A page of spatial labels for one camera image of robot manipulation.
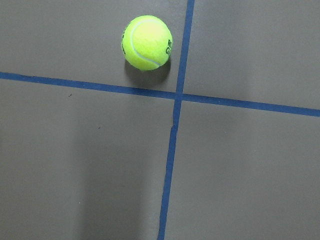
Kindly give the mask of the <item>tennis ball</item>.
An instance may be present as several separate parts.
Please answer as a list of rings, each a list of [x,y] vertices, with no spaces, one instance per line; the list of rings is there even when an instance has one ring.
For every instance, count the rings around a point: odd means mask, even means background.
[[[131,20],[122,33],[124,58],[140,71],[153,71],[167,63],[173,37],[167,25],[153,15]]]

